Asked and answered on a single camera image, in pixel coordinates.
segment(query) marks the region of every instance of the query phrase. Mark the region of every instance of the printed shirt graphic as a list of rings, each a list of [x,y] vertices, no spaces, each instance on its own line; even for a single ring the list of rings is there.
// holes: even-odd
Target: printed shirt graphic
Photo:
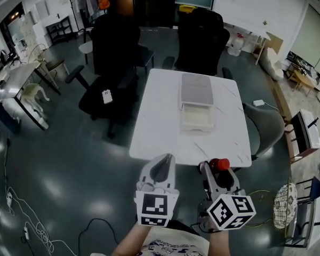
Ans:
[[[207,256],[209,242],[181,230],[154,227],[137,256]]]

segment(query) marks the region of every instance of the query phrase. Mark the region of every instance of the black office chair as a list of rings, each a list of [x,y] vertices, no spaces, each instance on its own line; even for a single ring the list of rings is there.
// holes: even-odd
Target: black office chair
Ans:
[[[177,70],[214,76],[219,58],[230,33],[223,27],[223,18],[216,12],[194,9],[192,13],[179,12],[179,57]],[[164,69],[171,69],[174,57],[167,57]]]
[[[87,89],[79,102],[79,108],[92,119],[110,119],[108,137],[113,138],[115,120],[128,118],[132,104],[137,100],[135,56],[140,37],[139,27],[129,17],[121,14],[105,14],[97,18],[91,31],[93,58],[97,78],[88,85],[81,76],[83,66],[78,66],[66,79],[74,78]],[[104,104],[102,92],[110,90],[113,101]]]

